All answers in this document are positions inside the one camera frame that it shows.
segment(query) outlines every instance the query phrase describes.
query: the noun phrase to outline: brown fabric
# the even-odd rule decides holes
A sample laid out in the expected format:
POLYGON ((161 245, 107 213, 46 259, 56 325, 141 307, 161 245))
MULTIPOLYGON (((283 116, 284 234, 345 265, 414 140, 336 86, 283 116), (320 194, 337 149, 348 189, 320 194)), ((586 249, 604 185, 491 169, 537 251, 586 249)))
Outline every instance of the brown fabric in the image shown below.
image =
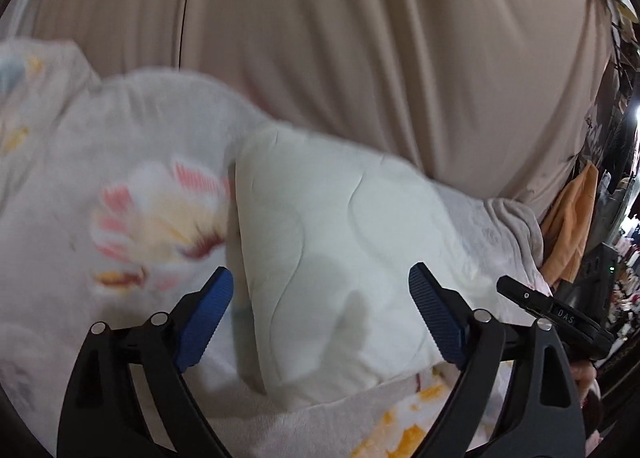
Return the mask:
POLYGON ((177 66, 186 0, 43 0, 34 37, 70 38, 101 76, 177 66))
POLYGON ((404 156, 542 218, 609 58, 600 0, 46 0, 37 37, 101 75, 211 74, 271 115, 404 156))
POLYGON ((550 285, 559 279, 573 282, 578 275, 589 235, 598 170, 587 165, 558 195, 542 222, 545 261, 540 273, 550 285))

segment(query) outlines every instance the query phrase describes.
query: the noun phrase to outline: white pillow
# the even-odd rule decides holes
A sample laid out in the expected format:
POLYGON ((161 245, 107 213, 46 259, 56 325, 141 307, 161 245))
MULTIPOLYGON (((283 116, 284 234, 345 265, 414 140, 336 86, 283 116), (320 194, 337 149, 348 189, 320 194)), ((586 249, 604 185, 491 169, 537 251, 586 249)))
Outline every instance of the white pillow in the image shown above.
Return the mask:
POLYGON ((548 292, 535 269, 542 237, 533 212, 473 200, 349 142, 267 125, 241 151, 236 197, 260 370, 286 409, 441 360, 408 292, 418 261, 472 308, 510 322, 531 318, 498 296, 498 277, 548 292), (478 260, 491 261, 476 260, 474 239, 478 260))

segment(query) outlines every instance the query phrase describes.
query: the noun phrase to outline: ridged blue pad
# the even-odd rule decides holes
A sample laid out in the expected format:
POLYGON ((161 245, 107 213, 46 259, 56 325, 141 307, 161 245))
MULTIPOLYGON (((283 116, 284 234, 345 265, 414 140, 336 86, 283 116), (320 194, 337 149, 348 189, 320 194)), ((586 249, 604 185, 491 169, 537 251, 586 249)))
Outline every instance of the ridged blue pad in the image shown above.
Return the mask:
POLYGON ((226 268, 210 279, 215 281, 204 286, 206 294, 200 299, 179 337, 175 365, 181 373, 200 362, 234 294, 234 278, 226 268))
POLYGON ((415 264, 409 271, 409 292, 442 357, 462 369, 466 363, 465 327, 451 313, 441 296, 441 286, 425 264, 415 264))

